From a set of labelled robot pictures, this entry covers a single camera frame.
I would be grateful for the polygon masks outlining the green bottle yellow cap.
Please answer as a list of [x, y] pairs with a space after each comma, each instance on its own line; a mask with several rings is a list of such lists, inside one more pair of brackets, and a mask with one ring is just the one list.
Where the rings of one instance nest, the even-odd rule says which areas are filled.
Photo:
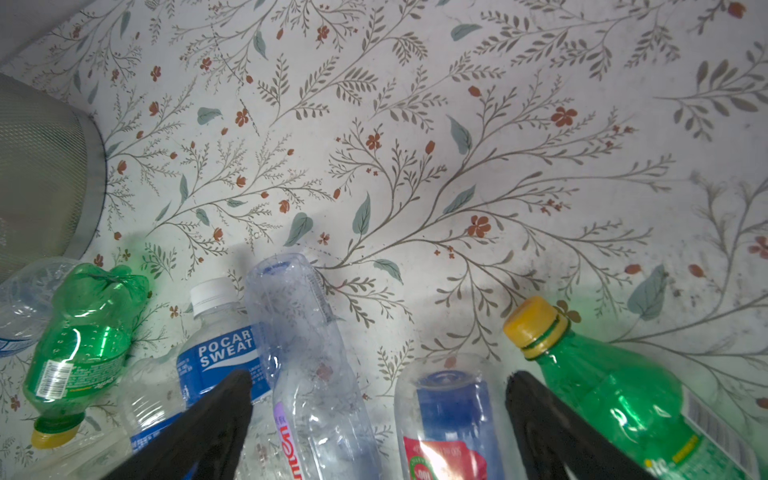
[[34, 448], [57, 448], [76, 436], [87, 408], [119, 377], [151, 293], [151, 281], [126, 265], [79, 264], [55, 290], [22, 387], [38, 413]]

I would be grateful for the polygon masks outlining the clear bottle pink label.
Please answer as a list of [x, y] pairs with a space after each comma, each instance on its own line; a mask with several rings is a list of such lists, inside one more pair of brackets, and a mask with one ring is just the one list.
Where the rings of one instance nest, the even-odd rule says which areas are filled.
[[300, 253], [258, 263], [245, 305], [290, 479], [380, 479], [374, 429], [318, 275]]

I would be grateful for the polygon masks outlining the Pocari bottle white cap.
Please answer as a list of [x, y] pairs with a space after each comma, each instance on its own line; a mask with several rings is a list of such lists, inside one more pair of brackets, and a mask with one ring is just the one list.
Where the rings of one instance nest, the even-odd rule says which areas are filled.
[[253, 329], [230, 279], [205, 281], [190, 291], [194, 319], [200, 328], [177, 356], [181, 395], [190, 407], [230, 373], [250, 375], [252, 402], [270, 392]]

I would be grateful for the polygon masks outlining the clear bottle blue label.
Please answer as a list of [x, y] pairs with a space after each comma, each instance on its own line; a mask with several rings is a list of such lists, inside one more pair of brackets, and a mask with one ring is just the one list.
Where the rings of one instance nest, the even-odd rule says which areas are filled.
[[51, 319], [55, 291], [79, 261], [37, 260], [1, 285], [1, 357], [17, 355], [38, 342]]

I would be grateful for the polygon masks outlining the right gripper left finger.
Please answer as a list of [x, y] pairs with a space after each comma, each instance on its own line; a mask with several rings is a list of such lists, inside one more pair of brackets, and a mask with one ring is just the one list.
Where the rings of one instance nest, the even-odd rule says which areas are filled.
[[252, 380], [235, 370], [107, 479], [233, 479], [252, 415]]

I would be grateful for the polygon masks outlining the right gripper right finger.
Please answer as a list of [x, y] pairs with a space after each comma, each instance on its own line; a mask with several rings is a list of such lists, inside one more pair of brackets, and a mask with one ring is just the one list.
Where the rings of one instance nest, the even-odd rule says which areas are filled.
[[505, 405], [529, 479], [650, 479], [526, 371], [507, 380]]

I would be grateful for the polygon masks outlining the blue bottle red label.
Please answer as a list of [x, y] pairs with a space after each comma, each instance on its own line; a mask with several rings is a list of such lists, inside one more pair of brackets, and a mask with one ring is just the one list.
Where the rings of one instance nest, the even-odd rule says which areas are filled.
[[404, 479], [525, 479], [501, 375], [471, 353], [409, 364], [395, 388]]

